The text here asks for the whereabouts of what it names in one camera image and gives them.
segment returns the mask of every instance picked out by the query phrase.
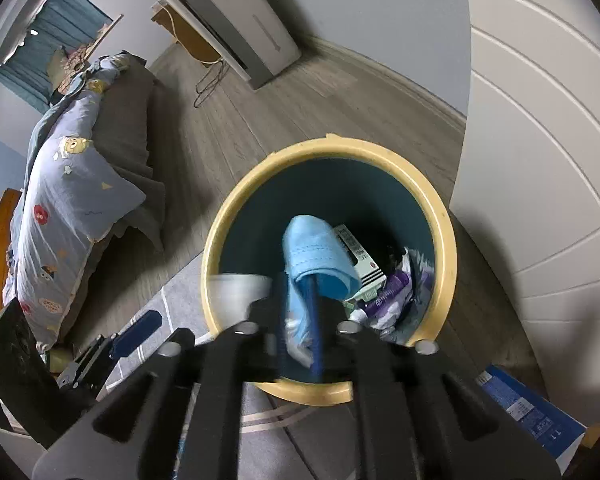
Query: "blue bedsheet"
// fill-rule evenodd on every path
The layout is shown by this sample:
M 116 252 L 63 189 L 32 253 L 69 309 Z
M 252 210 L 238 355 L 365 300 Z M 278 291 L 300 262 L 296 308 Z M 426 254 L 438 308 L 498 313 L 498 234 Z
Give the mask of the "blue bedsheet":
M 102 96 L 128 68 L 128 56 L 106 57 L 77 75 L 31 136 L 3 300 L 18 298 L 42 350 L 58 339 L 94 243 L 146 198 L 91 140 Z

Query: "purple packaging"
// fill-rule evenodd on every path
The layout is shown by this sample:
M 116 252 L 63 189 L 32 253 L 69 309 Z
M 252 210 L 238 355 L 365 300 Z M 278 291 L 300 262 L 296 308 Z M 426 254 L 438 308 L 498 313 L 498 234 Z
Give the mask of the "purple packaging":
M 409 286 L 411 279 L 409 275 L 403 270 L 396 269 L 396 271 L 387 278 L 384 287 L 376 298 L 362 306 L 362 310 L 365 311 L 367 317 L 374 316 L 382 307 L 393 300 L 398 293 L 403 290 L 406 286 Z

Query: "blue tool handle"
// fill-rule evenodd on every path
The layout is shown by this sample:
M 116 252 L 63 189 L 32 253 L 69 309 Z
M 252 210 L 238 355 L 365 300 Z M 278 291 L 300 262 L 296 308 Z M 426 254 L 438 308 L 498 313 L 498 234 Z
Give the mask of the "blue tool handle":
M 315 382 L 322 379 L 322 333 L 320 332 L 320 315 L 318 304 L 320 295 L 318 293 L 318 279 L 315 274 L 309 274 L 300 278 L 297 282 L 298 290 L 309 313 L 309 327 L 311 333 L 311 376 Z
M 147 310 L 113 341 L 111 354 L 112 359 L 129 357 L 147 338 L 160 328 L 162 316 L 157 310 Z

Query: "metal screw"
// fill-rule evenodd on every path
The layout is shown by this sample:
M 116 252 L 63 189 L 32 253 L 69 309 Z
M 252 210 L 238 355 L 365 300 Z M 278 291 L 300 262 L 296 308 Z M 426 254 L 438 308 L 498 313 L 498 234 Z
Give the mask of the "metal screw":
M 259 329 L 260 327 L 258 324 L 254 323 L 253 321 L 242 321 L 235 326 L 234 332 L 242 335 L 252 335 L 255 334 Z
M 433 355 L 438 351 L 438 343 L 428 339 L 420 339 L 414 345 L 416 352 L 420 355 Z
M 158 348 L 158 355 L 161 355 L 162 357 L 176 357 L 181 351 L 182 348 L 178 343 L 166 341 Z
M 356 334 L 360 330 L 362 330 L 362 327 L 355 321 L 341 321 L 338 323 L 338 332 L 341 334 Z

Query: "bed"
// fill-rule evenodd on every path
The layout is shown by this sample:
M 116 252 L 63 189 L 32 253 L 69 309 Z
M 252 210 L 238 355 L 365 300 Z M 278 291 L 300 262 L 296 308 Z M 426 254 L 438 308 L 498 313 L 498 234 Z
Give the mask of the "bed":
M 42 350 L 77 319 L 113 236 L 134 227 L 162 248 L 164 186 L 146 148 L 154 83 L 131 54 L 101 59 L 32 133 L 24 191 L 12 216 L 0 210 L 0 307 L 18 298 Z

